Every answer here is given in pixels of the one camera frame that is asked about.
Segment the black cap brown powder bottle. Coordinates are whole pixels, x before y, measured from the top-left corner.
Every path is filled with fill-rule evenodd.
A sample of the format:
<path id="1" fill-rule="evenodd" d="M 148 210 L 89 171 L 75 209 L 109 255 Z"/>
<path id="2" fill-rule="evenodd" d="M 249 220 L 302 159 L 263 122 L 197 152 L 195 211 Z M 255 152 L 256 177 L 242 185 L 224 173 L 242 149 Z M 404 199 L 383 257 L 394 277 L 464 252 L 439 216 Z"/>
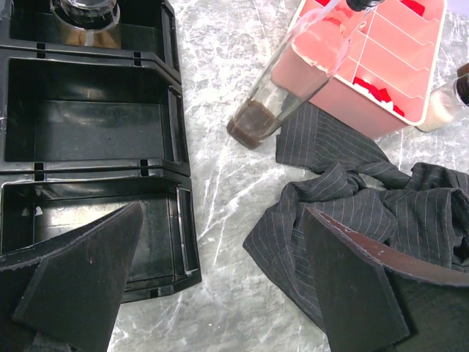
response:
<path id="1" fill-rule="evenodd" d="M 121 12 L 116 0 L 53 0 L 50 8 L 64 44 L 121 48 Z"/>

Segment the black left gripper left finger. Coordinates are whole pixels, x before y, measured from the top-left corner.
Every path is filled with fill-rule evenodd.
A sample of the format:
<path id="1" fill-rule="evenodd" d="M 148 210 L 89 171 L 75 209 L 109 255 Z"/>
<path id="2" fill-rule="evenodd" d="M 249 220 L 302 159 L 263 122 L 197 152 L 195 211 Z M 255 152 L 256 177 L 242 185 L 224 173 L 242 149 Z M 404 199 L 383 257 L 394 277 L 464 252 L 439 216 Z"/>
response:
<path id="1" fill-rule="evenodd" d="M 38 337 L 106 351 L 144 220 L 140 202 L 1 256 L 1 350 Z"/>

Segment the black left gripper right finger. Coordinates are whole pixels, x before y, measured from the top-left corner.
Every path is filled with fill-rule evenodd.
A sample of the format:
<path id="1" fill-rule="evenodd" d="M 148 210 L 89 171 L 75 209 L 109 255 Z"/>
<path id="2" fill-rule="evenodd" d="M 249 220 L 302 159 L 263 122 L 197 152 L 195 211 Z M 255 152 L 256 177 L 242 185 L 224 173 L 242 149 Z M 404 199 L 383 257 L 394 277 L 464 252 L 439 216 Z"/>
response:
<path id="1" fill-rule="evenodd" d="M 467 351 L 468 274 L 418 260 L 307 208 L 305 238 L 332 351 Z"/>

